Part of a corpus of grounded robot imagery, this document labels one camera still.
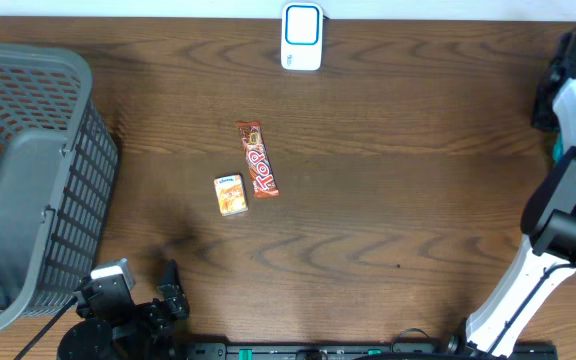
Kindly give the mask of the red chocolate bar wrapper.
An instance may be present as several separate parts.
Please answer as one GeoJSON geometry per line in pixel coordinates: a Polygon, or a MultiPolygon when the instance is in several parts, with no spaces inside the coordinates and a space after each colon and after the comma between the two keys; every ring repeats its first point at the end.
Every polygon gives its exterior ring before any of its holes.
{"type": "Polygon", "coordinates": [[[237,122],[256,198],[280,195],[258,121],[237,122]]]}

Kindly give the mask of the teal mouthwash bottle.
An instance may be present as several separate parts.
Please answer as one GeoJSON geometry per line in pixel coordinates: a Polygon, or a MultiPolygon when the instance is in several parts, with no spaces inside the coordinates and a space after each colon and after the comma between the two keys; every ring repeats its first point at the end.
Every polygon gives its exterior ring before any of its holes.
{"type": "Polygon", "coordinates": [[[563,157],[563,141],[560,133],[556,135],[554,144],[552,146],[552,159],[555,164],[557,164],[563,157]]]}

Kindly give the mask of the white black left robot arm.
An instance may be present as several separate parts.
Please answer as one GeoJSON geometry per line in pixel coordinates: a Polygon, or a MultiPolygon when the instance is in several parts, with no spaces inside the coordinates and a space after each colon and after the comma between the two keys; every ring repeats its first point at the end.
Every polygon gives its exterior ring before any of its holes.
{"type": "Polygon", "coordinates": [[[176,359],[175,323],[186,320],[190,306],[175,261],[168,262],[159,285],[160,298],[137,304],[128,261],[94,268],[74,291],[82,321],[62,338],[59,359],[176,359]]]}

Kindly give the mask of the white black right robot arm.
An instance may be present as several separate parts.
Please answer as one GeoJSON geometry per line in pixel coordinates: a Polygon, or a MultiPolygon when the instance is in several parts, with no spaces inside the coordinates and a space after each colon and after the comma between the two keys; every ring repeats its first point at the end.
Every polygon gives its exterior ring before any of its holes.
{"type": "Polygon", "coordinates": [[[459,355],[510,358],[524,327],[576,272],[576,28],[561,37],[537,87],[531,125],[555,133],[554,167],[524,208],[512,264],[466,319],[459,355]]]}

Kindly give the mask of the small orange box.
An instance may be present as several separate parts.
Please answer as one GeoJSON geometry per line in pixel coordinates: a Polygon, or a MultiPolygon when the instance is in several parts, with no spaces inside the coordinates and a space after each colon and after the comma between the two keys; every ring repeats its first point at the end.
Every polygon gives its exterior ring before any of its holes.
{"type": "Polygon", "coordinates": [[[222,216],[234,215],[248,210],[241,175],[234,174],[219,177],[214,180],[214,188],[222,216]]]}

